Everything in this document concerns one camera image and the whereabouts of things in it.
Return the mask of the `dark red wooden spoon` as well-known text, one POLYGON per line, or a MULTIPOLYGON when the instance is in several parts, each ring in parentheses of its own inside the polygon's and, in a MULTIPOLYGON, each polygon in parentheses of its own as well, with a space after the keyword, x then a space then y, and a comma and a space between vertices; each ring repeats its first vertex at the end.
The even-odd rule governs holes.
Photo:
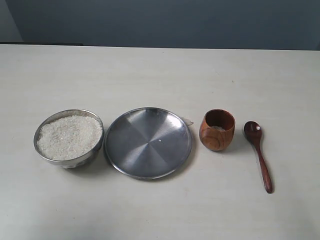
POLYGON ((270 177, 267 164, 261 151, 262 128, 257 122, 248 121, 245 123, 243 131, 246 139, 252 144, 252 146, 256 150, 261 169, 261 176, 264 183, 264 188, 268 194, 272 194, 274 191, 272 179, 270 177))

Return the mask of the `steel bowl of rice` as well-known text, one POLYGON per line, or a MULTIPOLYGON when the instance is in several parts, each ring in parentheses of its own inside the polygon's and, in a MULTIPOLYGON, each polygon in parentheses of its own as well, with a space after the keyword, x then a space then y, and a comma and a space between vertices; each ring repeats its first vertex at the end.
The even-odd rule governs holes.
POLYGON ((33 145, 41 158, 64 169, 77 168, 93 160, 102 147, 102 120, 85 109, 55 113, 37 128, 33 145))

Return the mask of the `round steel plate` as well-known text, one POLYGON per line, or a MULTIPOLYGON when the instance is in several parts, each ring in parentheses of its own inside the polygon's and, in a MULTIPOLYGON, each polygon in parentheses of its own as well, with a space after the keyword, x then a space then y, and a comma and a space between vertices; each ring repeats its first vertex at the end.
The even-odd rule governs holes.
POLYGON ((166 177, 188 159, 192 133, 181 117, 158 107, 141 107, 120 115, 103 142, 105 158, 120 173, 139 180, 166 177))

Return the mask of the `clear tape piece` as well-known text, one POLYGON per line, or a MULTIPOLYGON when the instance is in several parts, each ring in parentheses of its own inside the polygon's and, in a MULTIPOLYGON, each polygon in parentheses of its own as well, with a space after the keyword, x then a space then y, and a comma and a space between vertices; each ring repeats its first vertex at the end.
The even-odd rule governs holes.
POLYGON ((194 124, 194 122, 191 121, 190 119, 187 119, 187 118, 184 118, 184 117, 182 117, 181 119, 183 120, 183 122, 184 122, 187 126, 191 126, 191 125, 194 124))

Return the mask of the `brown wooden cup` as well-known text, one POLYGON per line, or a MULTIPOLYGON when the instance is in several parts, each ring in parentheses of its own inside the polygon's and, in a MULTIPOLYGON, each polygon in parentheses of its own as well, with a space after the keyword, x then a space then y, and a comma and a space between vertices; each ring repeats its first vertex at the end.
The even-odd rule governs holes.
POLYGON ((235 126, 235 118, 228 111, 212 109, 203 117, 199 139, 211 151, 225 150, 233 140, 235 126))

